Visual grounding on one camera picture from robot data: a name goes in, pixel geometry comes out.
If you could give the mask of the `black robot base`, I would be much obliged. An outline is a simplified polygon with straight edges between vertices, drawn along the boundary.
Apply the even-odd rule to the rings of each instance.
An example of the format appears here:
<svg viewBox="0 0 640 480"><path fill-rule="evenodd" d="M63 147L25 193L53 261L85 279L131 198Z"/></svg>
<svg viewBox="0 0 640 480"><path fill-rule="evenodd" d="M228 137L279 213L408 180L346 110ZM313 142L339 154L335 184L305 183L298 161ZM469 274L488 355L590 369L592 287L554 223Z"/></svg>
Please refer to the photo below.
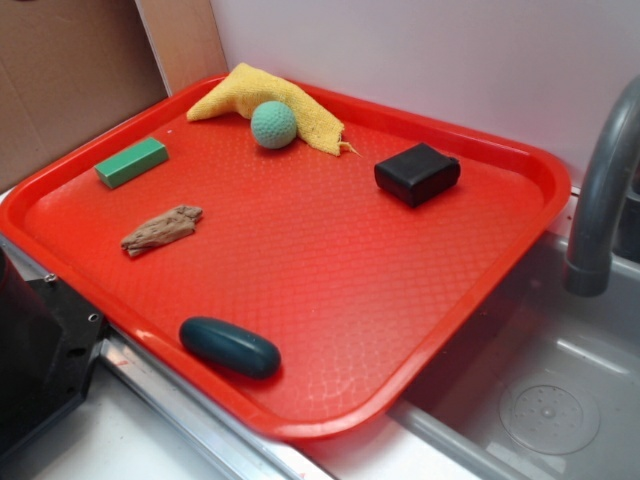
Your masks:
<svg viewBox="0 0 640 480"><path fill-rule="evenodd" d="M83 403L105 328L66 282L26 280L1 254L2 460Z"/></svg>

